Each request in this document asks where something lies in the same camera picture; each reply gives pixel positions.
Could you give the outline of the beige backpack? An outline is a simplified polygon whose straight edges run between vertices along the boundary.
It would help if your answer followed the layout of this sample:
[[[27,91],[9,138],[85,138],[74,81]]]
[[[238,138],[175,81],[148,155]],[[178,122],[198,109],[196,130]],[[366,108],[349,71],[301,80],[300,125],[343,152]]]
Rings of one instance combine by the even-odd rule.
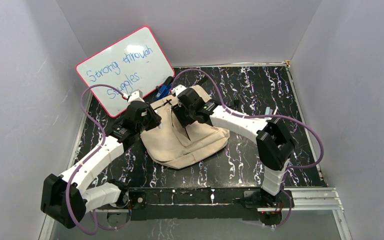
[[[177,103],[172,95],[151,103],[161,117],[162,127],[142,132],[140,139],[154,162],[182,169],[222,150],[228,143],[230,131],[198,122],[182,127],[172,110]]]

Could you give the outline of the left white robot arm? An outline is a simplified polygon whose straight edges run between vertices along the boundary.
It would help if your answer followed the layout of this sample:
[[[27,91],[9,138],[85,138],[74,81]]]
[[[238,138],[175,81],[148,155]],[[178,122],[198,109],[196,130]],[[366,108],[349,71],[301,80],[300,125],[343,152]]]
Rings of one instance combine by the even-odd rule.
[[[50,174],[45,178],[40,204],[43,213],[71,229],[97,208],[129,205],[129,190],[121,181],[110,179],[98,187],[90,187],[90,184],[110,163],[139,141],[140,133],[161,124],[161,117],[142,95],[140,90],[124,95],[128,103],[125,115],[103,133],[102,141],[60,175]]]

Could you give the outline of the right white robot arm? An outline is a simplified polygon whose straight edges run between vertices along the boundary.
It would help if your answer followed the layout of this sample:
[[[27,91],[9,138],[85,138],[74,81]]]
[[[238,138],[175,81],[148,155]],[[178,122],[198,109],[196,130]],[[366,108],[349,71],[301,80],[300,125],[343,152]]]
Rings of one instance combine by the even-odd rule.
[[[228,110],[214,99],[203,99],[192,87],[178,85],[173,91],[178,100],[174,113],[182,126],[207,124],[232,131],[257,145],[264,166],[261,199],[266,206],[275,207],[282,199],[283,178],[296,145],[284,122]]]

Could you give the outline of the pink framed whiteboard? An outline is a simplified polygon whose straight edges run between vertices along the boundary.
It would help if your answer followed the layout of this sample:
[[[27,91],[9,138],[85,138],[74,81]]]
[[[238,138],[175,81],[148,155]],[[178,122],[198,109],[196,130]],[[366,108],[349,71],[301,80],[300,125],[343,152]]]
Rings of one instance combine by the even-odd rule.
[[[78,75],[110,117],[127,108],[121,94],[141,91],[147,96],[175,71],[153,32],[143,26],[75,67]]]

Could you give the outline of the black base frame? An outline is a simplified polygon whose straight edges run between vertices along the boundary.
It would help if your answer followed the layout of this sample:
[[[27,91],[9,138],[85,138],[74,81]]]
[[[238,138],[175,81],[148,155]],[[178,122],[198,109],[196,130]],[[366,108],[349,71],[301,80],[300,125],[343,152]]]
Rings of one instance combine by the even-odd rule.
[[[130,187],[119,202],[101,209],[127,213],[132,221],[236,219],[276,227],[294,206],[292,192],[286,189],[272,196],[260,187]]]

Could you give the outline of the aluminium rail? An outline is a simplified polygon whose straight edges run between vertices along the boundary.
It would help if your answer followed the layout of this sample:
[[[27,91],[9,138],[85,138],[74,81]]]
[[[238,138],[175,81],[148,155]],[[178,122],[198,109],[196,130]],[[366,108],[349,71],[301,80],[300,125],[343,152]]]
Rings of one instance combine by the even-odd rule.
[[[334,187],[286,187],[284,190],[289,190],[292,193],[294,201],[294,208],[291,210],[289,219],[292,215],[292,211],[331,211],[333,213],[339,235],[341,239],[349,239],[349,233],[343,230],[342,225],[346,222],[344,219],[343,206],[339,198],[338,192]],[[97,213],[106,213],[107,215],[126,214],[127,219],[132,221],[128,213],[116,212],[111,213],[107,210],[102,210],[99,207]]]

